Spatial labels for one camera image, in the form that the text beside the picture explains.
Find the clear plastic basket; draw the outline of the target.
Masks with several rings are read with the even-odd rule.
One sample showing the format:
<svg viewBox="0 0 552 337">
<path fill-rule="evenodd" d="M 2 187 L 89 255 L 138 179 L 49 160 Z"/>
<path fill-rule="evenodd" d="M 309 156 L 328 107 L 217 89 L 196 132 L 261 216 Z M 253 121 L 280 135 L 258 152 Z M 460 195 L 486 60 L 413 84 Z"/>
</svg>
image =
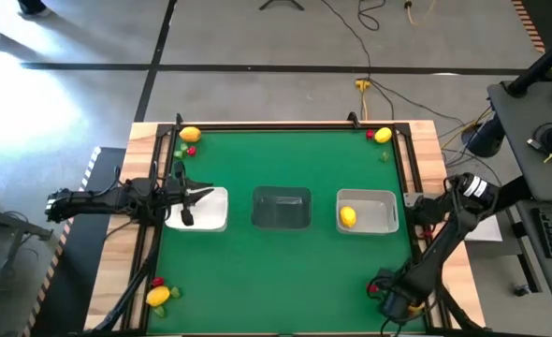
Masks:
<svg viewBox="0 0 552 337">
<path fill-rule="evenodd" d="M 307 187 L 258 186 L 253 192 L 251 220 L 261 229 L 306 229 L 312 221 L 312 193 Z"/>
</svg>

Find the white plastic basket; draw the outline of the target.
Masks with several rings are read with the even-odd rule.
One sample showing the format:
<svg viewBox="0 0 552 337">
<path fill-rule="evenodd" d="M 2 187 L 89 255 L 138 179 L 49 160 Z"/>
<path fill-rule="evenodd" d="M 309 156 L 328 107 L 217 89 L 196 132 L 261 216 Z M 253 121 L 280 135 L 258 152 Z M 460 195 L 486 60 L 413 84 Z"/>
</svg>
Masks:
<svg viewBox="0 0 552 337">
<path fill-rule="evenodd" d="M 190 207 L 194 223 L 186 226 L 182 221 L 183 206 L 176 204 L 171 207 L 171 215 L 165 221 L 167 227 L 179 231 L 224 231 L 227 227 L 228 192 L 224 187 L 214 187 L 213 190 Z"/>
</svg>

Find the grey plastic basket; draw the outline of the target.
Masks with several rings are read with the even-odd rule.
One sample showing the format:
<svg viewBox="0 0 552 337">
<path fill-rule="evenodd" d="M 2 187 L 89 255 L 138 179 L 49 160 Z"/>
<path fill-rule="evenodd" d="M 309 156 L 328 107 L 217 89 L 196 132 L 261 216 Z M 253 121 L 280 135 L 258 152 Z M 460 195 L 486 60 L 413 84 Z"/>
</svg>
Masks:
<svg viewBox="0 0 552 337">
<path fill-rule="evenodd" d="M 337 230 L 344 234 L 387 235 L 399 230 L 396 195 L 386 190 L 341 189 L 337 193 Z M 346 226 L 341 220 L 344 207 L 355 211 L 356 222 Z"/>
</svg>

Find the white box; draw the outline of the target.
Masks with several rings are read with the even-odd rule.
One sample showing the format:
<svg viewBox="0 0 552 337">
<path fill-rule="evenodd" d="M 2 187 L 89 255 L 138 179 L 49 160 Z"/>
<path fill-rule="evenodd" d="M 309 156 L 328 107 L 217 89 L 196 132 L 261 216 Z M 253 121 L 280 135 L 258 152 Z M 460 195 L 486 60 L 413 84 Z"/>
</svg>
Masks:
<svg viewBox="0 0 552 337">
<path fill-rule="evenodd" d="M 491 215 L 481 221 L 476 228 L 469 232 L 465 241 L 468 242 L 501 242 L 502 235 L 496 215 Z"/>
</svg>

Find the black tripod foot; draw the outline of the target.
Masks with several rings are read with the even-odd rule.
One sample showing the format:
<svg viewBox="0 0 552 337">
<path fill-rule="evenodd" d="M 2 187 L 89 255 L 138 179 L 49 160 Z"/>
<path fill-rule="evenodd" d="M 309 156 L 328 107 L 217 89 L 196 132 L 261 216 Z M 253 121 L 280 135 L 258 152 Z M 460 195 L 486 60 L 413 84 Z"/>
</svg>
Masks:
<svg viewBox="0 0 552 337">
<path fill-rule="evenodd" d="M 267 0 L 264 4 L 262 4 L 258 9 L 260 11 L 267 9 L 270 6 L 289 6 L 292 8 L 295 8 L 299 11 L 304 11 L 305 7 L 301 5 L 297 0 Z"/>
</svg>

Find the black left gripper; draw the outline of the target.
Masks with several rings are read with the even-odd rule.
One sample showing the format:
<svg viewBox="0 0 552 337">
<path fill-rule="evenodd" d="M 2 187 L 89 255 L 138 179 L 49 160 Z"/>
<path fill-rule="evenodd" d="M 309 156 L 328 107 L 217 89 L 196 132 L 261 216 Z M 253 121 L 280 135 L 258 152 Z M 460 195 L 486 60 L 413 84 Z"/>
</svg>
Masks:
<svg viewBox="0 0 552 337">
<path fill-rule="evenodd" d="M 165 183 L 167 205 L 164 215 L 164 222 L 166 223 L 170 218 L 172 214 L 172 206 L 180 204 L 182 205 L 182 222 L 186 226 L 192 226 L 194 224 L 194 216 L 191 213 L 191 208 L 196 205 L 198 201 L 213 191 L 213 188 L 209 187 L 213 187 L 213 184 L 195 182 L 187 178 L 185 165 L 182 161 L 177 161 L 172 167 L 172 176 L 167 179 Z M 188 192 L 187 188 L 206 189 Z"/>
</svg>

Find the black aluminium table frame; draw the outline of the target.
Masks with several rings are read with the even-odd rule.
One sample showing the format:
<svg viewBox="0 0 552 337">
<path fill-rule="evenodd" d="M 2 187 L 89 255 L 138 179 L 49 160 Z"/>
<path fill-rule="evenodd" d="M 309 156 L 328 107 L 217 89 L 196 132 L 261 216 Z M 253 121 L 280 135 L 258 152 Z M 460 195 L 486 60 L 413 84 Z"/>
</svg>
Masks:
<svg viewBox="0 0 552 337">
<path fill-rule="evenodd" d="M 220 127 L 234 126 L 246 131 L 265 127 L 270 132 L 280 132 L 292 127 L 316 130 L 319 126 L 352 126 L 350 121 L 324 122 L 222 122 Z M 412 192 L 421 186 L 425 192 L 441 193 L 443 178 L 447 169 L 443 164 L 443 151 L 440 149 L 434 122 L 431 120 L 401 120 L 393 123 L 411 136 L 399 140 L 402 160 L 402 174 L 407 179 L 408 189 Z M 149 172 L 153 157 L 155 136 L 170 128 L 170 123 L 134 123 L 129 141 L 124 149 L 101 147 L 91 160 L 91 174 L 82 185 L 95 187 L 105 180 L 103 175 L 115 166 L 122 168 L 125 178 L 136 178 Z M 115 233 L 101 249 L 94 288 L 86 317 L 79 323 L 83 330 L 92 329 L 102 322 L 109 310 L 116 304 L 127 287 L 129 277 L 135 272 L 139 261 L 134 259 L 138 240 L 142 240 L 143 254 L 147 255 L 151 247 L 152 229 L 144 229 L 142 234 L 134 226 L 126 227 Z M 467 248 L 462 243 L 451 254 L 443 269 L 443 282 L 458 306 L 474 323 L 486 324 L 481 302 L 476 290 Z"/>
</svg>

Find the dark round stand base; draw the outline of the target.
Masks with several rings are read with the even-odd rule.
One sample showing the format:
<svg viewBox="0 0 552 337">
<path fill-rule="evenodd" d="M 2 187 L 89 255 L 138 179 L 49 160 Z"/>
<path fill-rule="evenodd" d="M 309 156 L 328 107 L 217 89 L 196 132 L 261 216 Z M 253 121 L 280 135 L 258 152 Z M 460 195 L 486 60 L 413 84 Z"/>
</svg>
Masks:
<svg viewBox="0 0 552 337">
<path fill-rule="evenodd" d="M 479 126 L 468 138 L 466 148 L 476 156 L 492 157 L 496 155 L 505 139 L 505 131 L 497 115 Z"/>
</svg>

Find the green table mat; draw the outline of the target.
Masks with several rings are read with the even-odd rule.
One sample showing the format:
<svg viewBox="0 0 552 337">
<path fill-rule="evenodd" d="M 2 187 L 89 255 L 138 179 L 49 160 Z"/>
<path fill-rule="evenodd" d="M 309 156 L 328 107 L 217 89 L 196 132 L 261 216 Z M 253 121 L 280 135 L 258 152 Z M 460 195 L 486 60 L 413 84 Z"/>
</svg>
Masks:
<svg viewBox="0 0 552 337">
<path fill-rule="evenodd" d="M 227 227 L 163 230 L 156 272 L 182 295 L 166 303 L 164 316 L 150 315 L 150 334 L 374 332 L 385 325 L 367 286 L 378 270 L 396 270 L 410 257 L 407 230 L 340 233 L 336 196 L 341 189 L 399 194 L 391 143 L 357 130 L 204 132 L 184 165 L 191 179 L 227 190 Z M 307 187 L 310 226 L 255 227 L 258 186 Z"/>
</svg>

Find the grey metal stand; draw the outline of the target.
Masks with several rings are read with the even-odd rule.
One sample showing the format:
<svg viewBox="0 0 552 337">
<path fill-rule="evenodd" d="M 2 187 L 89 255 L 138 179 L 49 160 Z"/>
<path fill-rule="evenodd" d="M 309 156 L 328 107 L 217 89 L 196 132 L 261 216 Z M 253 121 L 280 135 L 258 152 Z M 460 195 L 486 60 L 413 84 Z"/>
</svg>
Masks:
<svg viewBox="0 0 552 337">
<path fill-rule="evenodd" d="M 0 262 L 0 283 L 4 278 L 16 276 L 15 261 L 17 254 L 24 245 L 33 238 L 48 241 L 53 234 L 50 228 L 33 224 L 24 214 L 17 211 L 0 212 L 0 230 L 6 231 L 11 237 L 7 255 Z"/>
</svg>

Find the black beam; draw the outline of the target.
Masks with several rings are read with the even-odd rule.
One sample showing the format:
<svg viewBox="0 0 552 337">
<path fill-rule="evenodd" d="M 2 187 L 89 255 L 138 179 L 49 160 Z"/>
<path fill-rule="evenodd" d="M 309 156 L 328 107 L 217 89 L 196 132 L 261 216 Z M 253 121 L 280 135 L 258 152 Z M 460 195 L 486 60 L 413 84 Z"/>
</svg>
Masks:
<svg viewBox="0 0 552 337">
<path fill-rule="evenodd" d="M 520 176 L 499 188 L 493 212 L 502 212 L 503 210 L 516 204 L 518 201 L 530 199 L 532 199 L 532 194 L 527 181 L 523 176 Z"/>
</svg>

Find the orange black hazard tape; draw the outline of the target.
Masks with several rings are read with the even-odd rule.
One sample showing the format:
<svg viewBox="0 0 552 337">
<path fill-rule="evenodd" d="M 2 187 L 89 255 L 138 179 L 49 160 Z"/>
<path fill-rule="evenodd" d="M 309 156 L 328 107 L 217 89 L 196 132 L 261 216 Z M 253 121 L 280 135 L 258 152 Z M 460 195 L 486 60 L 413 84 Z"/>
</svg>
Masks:
<svg viewBox="0 0 552 337">
<path fill-rule="evenodd" d="M 522 0 L 510 0 L 518 18 L 520 19 L 523 27 L 525 28 L 529 39 L 534 47 L 540 53 L 545 53 L 545 44 L 540 37 L 540 34 L 535 27 L 530 14 L 526 10 Z"/>
</svg>

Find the person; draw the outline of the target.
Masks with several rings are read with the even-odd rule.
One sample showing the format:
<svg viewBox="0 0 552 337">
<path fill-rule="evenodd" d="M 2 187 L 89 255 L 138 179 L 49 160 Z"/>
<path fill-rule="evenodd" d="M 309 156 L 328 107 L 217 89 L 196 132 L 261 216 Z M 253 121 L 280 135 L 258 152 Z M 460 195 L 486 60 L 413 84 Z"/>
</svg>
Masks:
<svg viewBox="0 0 552 337">
<path fill-rule="evenodd" d="M 51 14 L 51 10 L 42 0 L 18 0 L 20 14 L 24 18 L 46 17 Z"/>
</svg>

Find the grey desk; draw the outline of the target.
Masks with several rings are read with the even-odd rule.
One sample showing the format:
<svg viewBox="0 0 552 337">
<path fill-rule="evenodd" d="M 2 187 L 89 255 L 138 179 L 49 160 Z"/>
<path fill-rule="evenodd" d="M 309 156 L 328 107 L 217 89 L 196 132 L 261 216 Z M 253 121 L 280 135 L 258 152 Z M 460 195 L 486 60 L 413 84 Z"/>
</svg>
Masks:
<svg viewBox="0 0 552 337">
<path fill-rule="evenodd" d="M 521 97 L 507 94 L 504 84 L 490 85 L 488 96 L 520 168 L 520 176 L 525 178 L 532 194 L 532 199 L 513 206 L 552 294 L 552 258 L 545 255 L 531 213 L 534 208 L 552 208 L 552 159 L 529 144 L 545 126 L 552 125 L 552 82 L 534 83 Z"/>
</svg>

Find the black pole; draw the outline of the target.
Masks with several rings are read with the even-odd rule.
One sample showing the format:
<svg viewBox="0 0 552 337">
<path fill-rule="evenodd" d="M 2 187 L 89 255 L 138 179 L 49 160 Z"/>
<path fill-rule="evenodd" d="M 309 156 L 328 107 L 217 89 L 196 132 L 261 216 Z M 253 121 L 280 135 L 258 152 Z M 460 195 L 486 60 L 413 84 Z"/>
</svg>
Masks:
<svg viewBox="0 0 552 337">
<path fill-rule="evenodd" d="M 552 48 L 547 50 L 524 73 L 509 84 L 504 84 L 504 90 L 513 97 L 521 97 L 528 88 L 552 70 Z"/>
</svg>

